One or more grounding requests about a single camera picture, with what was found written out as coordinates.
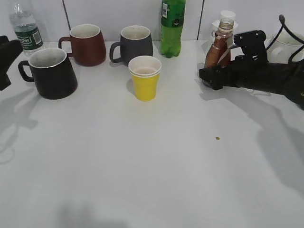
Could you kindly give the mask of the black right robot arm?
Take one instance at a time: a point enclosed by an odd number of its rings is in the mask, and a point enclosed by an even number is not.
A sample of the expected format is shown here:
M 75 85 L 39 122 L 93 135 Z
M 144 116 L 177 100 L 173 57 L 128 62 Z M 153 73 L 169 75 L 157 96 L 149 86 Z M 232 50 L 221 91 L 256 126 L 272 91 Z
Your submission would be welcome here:
M 279 64 L 248 60 L 238 56 L 227 67 L 213 66 L 199 70 L 202 82 L 213 90 L 223 87 L 247 88 L 284 95 L 304 107 L 304 64 Z

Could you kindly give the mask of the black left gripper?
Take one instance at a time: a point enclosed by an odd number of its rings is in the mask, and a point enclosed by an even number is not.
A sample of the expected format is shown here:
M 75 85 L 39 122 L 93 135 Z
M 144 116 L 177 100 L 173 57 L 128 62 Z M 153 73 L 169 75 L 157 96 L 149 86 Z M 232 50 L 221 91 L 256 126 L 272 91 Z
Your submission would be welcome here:
M 12 63 L 21 54 L 22 46 L 19 40 L 9 41 L 7 36 L 0 37 L 0 90 L 11 85 L 7 75 Z

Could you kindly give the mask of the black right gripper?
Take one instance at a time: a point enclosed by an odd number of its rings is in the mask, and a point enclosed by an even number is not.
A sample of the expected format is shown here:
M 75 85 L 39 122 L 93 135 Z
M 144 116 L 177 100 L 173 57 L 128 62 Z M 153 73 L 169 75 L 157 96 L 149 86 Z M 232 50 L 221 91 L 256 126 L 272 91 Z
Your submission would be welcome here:
M 211 76 L 211 73 L 208 73 L 207 70 L 211 70 L 211 68 L 199 70 L 200 79 L 205 86 L 216 87 L 216 84 L 212 80 L 207 81 L 209 76 Z M 282 90 L 291 72 L 292 66 L 289 64 L 266 63 L 238 58 L 231 62 L 228 72 L 223 78 L 223 82 L 219 83 L 219 85 L 222 88 Z

